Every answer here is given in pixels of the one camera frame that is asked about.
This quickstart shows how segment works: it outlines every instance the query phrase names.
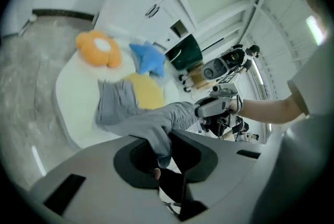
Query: light fixture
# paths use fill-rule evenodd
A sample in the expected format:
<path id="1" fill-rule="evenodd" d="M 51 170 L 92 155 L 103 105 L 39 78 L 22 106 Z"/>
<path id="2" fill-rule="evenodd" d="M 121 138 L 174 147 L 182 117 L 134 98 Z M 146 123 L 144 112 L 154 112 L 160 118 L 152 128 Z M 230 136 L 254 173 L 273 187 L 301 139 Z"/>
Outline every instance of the light fixture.
<path id="1" fill-rule="evenodd" d="M 35 146 L 32 146 L 31 149 L 32 149 L 32 154 L 33 154 L 33 156 L 35 157 L 37 166 L 38 166 L 39 170 L 41 171 L 41 174 L 42 174 L 43 176 L 45 176 L 45 175 L 46 175 L 46 171 L 45 171 L 44 166 L 43 166 L 43 164 L 42 164 L 42 161 L 41 161 L 41 159 L 40 159 L 40 157 L 39 157 L 39 155 L 38 155 L 38 152 L 37 152 L 36 147 L 35 147 Z"/>
<path id="2" fill-rule="evenodd" d="M 321 45 L 323 43 L 323 41 L 325 40 L 326 36 L 325 34 L 323 33 L 323 31 L 321 30 L 318 22 L 317 22 L 317 19 L 314 17 L 314 16 L 309 16 L 307 19 L 306 19 L 306 23 L 309 27 L 309 29 L 311 30 L 312 32 L 312 35 L 317 43 L 317 45 Z"/>
<path id="3" fill-rule="evenodd" d="M 256 73 L 257 73 L 257 76 L 258 76 L 259 79 L 260 79 L 261 84 L 264 85 L 264 84 L 263 84 L 262 77 L 261 77 L 261 74 L 260 74 L 260 71 L 259 71 L 259 69 L 257 68 L 256 63 L 254 62 L 254 60 L 252 60 L 252 62 L 253 62 L 253 67 L 255 68 L 255 71 L 256 71 Z"/>

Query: orange flower pillow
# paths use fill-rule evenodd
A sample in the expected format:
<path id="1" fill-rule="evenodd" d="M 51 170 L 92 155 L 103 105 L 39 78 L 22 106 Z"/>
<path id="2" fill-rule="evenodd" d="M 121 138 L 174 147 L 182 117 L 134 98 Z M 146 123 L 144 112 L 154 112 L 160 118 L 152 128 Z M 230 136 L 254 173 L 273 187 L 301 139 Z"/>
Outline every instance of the orange flower pillow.
<path id="1" fill-rule="evenodd" d="M 91 65 L 116 68 L 122 63 L 120 47 L 116 41 L 99 31 L 80 33 L 75 42 L 82 56 Z"/>

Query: blue star pillow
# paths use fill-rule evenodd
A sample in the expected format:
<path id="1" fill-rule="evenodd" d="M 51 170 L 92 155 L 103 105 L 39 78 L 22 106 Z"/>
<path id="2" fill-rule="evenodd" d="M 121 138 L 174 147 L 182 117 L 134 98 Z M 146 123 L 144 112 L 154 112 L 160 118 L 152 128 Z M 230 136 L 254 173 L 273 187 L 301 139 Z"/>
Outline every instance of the blue star pillow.
<path id="1" fill-rule="evenodd" d="M 143 45 L 130 43 L 130 48 L 139 61 L 138 74 L 152 72 L 164 77 L 163 61 L 165 55 L 155 49 L 150 42 L 146 41 Z"/>

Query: yellow pillow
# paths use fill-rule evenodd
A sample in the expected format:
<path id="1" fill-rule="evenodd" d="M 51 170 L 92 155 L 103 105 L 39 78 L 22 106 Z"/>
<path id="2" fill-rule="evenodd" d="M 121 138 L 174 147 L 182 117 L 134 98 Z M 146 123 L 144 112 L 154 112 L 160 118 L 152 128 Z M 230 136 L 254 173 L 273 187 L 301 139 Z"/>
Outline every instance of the yellow pillow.
<path id="1" fill-rule="evenodd" d="M 133 84 L 140 108 L 157 109 L 164 106 L 162 89 L 148 75 L 134 73 L 127 76 L 126 79 L 129 79 Z"/>

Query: cabinet door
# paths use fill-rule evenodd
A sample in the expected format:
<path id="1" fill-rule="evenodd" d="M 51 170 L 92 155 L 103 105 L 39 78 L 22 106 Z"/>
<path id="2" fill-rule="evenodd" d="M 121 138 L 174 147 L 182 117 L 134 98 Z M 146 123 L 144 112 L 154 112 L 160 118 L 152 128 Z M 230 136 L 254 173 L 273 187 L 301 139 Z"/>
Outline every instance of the cabinet door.
<path id="1" fill-rule="evenodd" d="M 96 28 L 105 28 L 113 24 L 133 34 L 151 10 L 158 7 L 162 0 L 106 0 Z"/>
<path id="2" fill-rule="evenodd" d="M 180 38 L 174 33 L 172 29 L 167 30 L 163 36 L 156 40 L 158 44 L 162 45 L 166 50 L 172 48 Z"/>
<path id="3" fill-rule="evenodd" d="M 176 16 L 174 11 L 168 8 L 165 2 L 162 2 L 142 22 L 136 34 L 153 43 L 163 37 L 175 22 Z"/>

